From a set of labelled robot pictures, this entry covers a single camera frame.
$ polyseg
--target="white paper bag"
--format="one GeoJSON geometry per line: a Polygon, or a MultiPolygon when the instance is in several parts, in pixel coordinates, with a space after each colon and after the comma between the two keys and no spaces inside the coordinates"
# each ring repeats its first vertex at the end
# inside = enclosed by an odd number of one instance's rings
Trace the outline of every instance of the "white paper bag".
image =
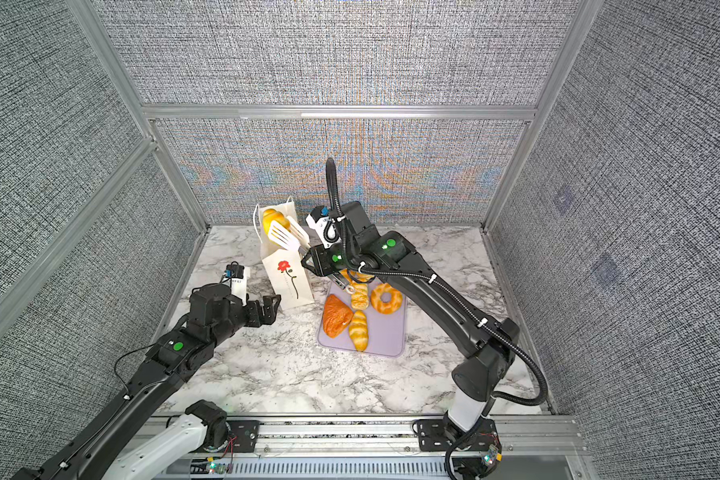
{"type": "Polygon", "coordinates": [[[264,269],[272,283],[275,293],[282,297],[280,307],[285,309],[295,306],[307,305],[315,302],[312,296],[312,287],[309,285],[307,272],[302,266],[302,258],[298,252],[291,252],[281,248],[273,243],[264,232],[262,222],[263,212],[272,208],[285,216],[290,216],[294,220],[296,216],[296,206],[292,198],[288,198],[284,204],[256,206],[253,213],[254,227],[261,241],[261,258],[264,269]]]}

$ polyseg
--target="bread ring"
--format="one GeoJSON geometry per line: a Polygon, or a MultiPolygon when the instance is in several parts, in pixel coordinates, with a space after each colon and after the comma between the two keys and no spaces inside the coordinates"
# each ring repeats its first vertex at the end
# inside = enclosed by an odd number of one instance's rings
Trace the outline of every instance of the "bread ring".
{"type": "Polygon", "coordinates": [[[398,308],[403,304],[403,294],[392,288],[389,283],[382,283],[373,289],[371,293],[371,305],[379,313],[389,315],[398,311],[398,308]],[[382,302],[382,295],[389,293],[392,298],[389,302],[382,302]]]}

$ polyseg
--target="flower illustration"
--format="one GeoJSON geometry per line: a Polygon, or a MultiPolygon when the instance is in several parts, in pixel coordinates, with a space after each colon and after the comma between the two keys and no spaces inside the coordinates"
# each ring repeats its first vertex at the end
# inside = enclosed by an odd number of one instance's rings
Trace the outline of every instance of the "flower illustration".
{"type": "Polygon", "coordinates": [[[296,288],[296,282],[294,281],[296,275],[291,275],[293,273],[291,265],[285,260],[280,260],[277,264],[277,269],[288,275],[288,278],[291,279],[291,285],[293,285],[293,290],[296,292],[296,298],[298,298],[298,289],[296,288]]]}

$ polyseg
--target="side wall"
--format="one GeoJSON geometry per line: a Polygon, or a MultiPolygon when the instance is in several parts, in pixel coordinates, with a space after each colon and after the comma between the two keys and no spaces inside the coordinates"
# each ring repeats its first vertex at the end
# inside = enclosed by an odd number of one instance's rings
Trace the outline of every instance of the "side wall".
{"type": "MultiPolygon", "coordinates": [[[[63,1],[0,1],[0,301],[141,139],[63,1]]],[[[0,478],[112,398],[115,359],[149,342],[195,238],[147,157],[0,341],[0,478]]]]}
{"type": "Polygon", "coordinates": [[[490,233],[600,474],[720,478],[720,2],[606,2],[490,233]]]}

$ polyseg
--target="purple tray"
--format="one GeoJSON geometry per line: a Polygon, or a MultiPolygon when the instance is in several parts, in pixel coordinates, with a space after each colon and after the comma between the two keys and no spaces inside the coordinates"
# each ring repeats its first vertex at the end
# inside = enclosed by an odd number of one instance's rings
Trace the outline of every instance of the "purple tray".
{"type": "MultiPolygon", "coordinates": [[[[381,284],[379,279],[371,282],[368,286],[368,295],[370,296],[373,289],[381,284]]],[[[331,283],[328,294],[336,295],[339,300],[352,308],[352,296],[341,290],[335,283],[331,283]]],[[[339,333],[335,339],[329,337],[322,329],[322,316],[317,324],[317,343],[325,348],[348,352],[368,353],[389,358],[400,356],[405,350],[405,307],[407,303],[408,299],[403,295],[403,304],[397,312],[389,315],[377,312],[373,305],[368,303],[368,308],[363,311],[368,318],[368,348],[364,352],[355,350],[355,344],[349,338],[349,327],[339,333]]]]}

